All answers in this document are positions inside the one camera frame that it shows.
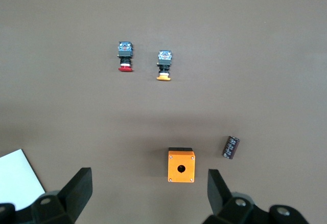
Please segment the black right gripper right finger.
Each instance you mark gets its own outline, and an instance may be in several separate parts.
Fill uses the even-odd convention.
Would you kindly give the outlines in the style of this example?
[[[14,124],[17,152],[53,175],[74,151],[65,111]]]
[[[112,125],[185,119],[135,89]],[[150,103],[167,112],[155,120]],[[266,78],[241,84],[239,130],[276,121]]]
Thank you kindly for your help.
[[[208,171],[207,196],[213,213],[204,223],[271,223],[250,196],[229,190],[219,170]]]

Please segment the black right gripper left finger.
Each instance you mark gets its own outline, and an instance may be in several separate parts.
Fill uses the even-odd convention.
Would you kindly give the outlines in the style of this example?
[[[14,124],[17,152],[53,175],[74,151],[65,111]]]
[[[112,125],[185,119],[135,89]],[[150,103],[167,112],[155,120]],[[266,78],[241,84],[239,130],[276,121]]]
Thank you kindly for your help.
[[[81,168],[56,194],[32,204],[35,223],[75,223],[92,195],[91,168]]]

